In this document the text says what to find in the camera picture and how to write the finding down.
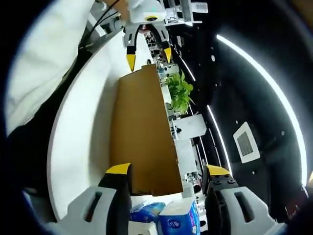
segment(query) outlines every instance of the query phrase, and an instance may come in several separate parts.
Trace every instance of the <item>white sleeve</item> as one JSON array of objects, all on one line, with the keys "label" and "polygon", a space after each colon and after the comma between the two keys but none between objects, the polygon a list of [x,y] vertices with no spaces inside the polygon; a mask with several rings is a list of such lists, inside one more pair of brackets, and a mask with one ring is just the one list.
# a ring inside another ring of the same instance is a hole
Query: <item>white sleeve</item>
[{"label": "white sleeve", "polygon": [[29,29],[11,67],[6,132],[33,118],[71,67],[94,0],[55,0]]}]

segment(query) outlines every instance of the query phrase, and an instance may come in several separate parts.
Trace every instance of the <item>black cable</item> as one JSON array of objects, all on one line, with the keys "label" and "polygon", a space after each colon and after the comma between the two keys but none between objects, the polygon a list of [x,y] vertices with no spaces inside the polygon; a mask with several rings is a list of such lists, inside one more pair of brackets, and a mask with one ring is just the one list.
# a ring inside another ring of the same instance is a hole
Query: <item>black cable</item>
[{"label": "black cable", "polygon": [[110,14],[109,16],[107,16],[106,18],[104,18],[102,21],[99,22],[99,24],[101,24],[103,21],[105,21],[106,19],[110,18],[111,16],[114,16],[117,13],[117,11],[113,14]]},{"label": "black cable", "polygon": [[87,34],[85,36],[85,38],[83,38],[78,46],[78,48],[81,47],[85,47],[86,45],[85,42],[89,39],[89,37],[92,35],[93,31],[96,29],[96,27],[101,23],[102,18],[108,13],[108,11],[110,11],[112,9],[112,7],[114,7],[115,4],[117,4],[119,0],[116,0],[111,6],[109,6],[105,12],[102,14],[102,16],[98,19],[98,21],[96,22],[96,24],[92,27],[91,31],[89,32],[89,34]]}]

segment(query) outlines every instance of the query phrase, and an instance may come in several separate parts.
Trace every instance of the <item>black ceiling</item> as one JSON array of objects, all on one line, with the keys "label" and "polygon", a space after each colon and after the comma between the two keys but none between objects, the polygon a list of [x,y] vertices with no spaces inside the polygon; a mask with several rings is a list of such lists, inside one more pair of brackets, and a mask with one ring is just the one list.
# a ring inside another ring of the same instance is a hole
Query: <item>black ceiling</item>
[{"label": "black ceiling", "polygon": [[[216,35],[222,35],[253,57],[286,95],[304,137],[308,174],[313,170],[312,35],[287,1],[215,0],[208,5],[209,14],[196,15],[203,24],[169,29],[172,43],[196,78],[193,81],[187,75],[195,87],[192,99],[196,106],[192,108],[203,114],[222,165],[227,166],[206,108],[210,105],[238,183],[251,188],[270,205],[271,214],[282,219],[284,206],[301,185],[300,153],[293,125],[263,76],[237,52],[218,41]],[[182,48],[176,42],[178,35],[183,38]],[[185,70],[175,53],[174,59]],[[232,136],[245,121],[261,152],[260,160],[248,164],[241,163]],[[203,144],[209,163],[216,163],[209,131]]]}]

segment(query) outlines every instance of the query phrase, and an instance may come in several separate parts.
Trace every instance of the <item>brown cardboard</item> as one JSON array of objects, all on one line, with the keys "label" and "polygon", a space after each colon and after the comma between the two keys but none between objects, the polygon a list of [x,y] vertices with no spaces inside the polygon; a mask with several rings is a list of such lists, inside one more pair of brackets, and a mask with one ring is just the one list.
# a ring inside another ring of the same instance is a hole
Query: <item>brown cardboard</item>
[{"label": "brown cardboard", "polygon": [[182,192],[177,154],[155,65],[119,80],[111,125],[110,165],[132,163],[133,193]]}]

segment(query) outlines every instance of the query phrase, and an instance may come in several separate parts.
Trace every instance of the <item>ceiling light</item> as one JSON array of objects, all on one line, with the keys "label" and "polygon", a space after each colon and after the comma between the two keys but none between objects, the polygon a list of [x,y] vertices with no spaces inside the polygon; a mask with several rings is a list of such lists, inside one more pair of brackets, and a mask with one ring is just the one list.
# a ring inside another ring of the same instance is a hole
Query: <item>ceiling light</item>
[{"label": "ceiling light", "polygon": [[213,113],[212,113],[212,110],[211,110],[210,106],[207,105],[206,107],[207,107],[207,109],[208,109],[208,111],[209,111],[209,113],[210,113],[210,115],[211,115],[211,118],[212,118],[213,123],[214,123],[214,125],[215,125],[215,128],[216,128],[216,130],[217,130],[217,133],[218,133],[218,135],[219,135],[219,137],[220,137],[221,144],[222,144],[222,148],[223,148],[223,150],[224,150],[225,158],[226,158],[226,161],[227,161],[228,170],[229,170],[230,175],[232,176],[232,175],[233,175],[233,172],[232,172],[231,167],[230,167],[229,157],[228,157],[228,154],[227,154],[227,151],[226,151],[226,147],[225,147],[224,140],[223,140],[223,138],[222,138],[220,129],[219,129],[218,125],[217,125],[217,122],[216,122],[216,120],[215,120],[215,117],[214,117],[214,115],[213,115]]},{"label": "ceiling light", "polygon": [[205,161],[206,161],[206,164],[208,164],[208,162],[207,162],[207,158],[206,158],[205,149],[204,149],[204,145],[203,145],[203,142],[202,142],[202,138],[201,138],[201,137],[200,137],[200,142],[201,142],[202,149],[203,149],[203,152],[204,152],[204,156],[205,156]]},{"label": "ceiling light", "polygon": [[200,155],[199,147],[198,147],[197,144],[195,146],[196,146],[196,150],[197,150],[197,153],[198,153],[198,159],[200,160],[199,163],[200,163],[201,168],[203,170],[203,163],[202,163],[202,158],[201,158],[201,155]]},{"label": "ceiling light", "polygon": [[254,68],[263,76],[263,78],[269,83],[269,85],[272,87],[272,89],[275,91],[276,95],[282,102],[289,118],[292,123],[293,129],[295,131],[299,151],[300,151],[300,160],[301,160],[301,182],[303,185],[306,186],[307,184],[307,153],[305,149],[305,144],[302,136],[302,132],[300,129],[299,122],[297,120],[297,117],[288,102],[285,94],[282,92],[280,87],[277,85],[277,83],[274,81],[274,79],[269,75],[269,73],[258,63],[256,62],[250,55],[248,55],[245,51],[243,51],[241,48],[227,40],[226,38],[222,37],[221,35],[216,35],[217,39],[221,42],[225,43],[227,46],[232,48],[234,51],[236,51],[238,54],[240,54],[243,58],[245,58]]},{"label": "ceiling light", "polygon": [[191,114],[192,114],[192,116],[193,116],[193,115],[194,115],[194,112],[192,111],[190,104],[189,104],[189,109],[190,109]]},{"label": "ceiling light", "polygon": [[189,67],[187,66],[186,62],[182,59],[182,57],[180,56],[179,53],[177,53],[177,55],[180,57],[181,61],[182,61],[182,62],[184,63],[184,65],[186,66],[186,68],[187,68],[188,72],[190,73],[190,76],[192,77],[192,79],[193,79],[194,81],[196,81],[195,77],[193,76],[193,74],[192,74],[192,72],[190,71]]}]

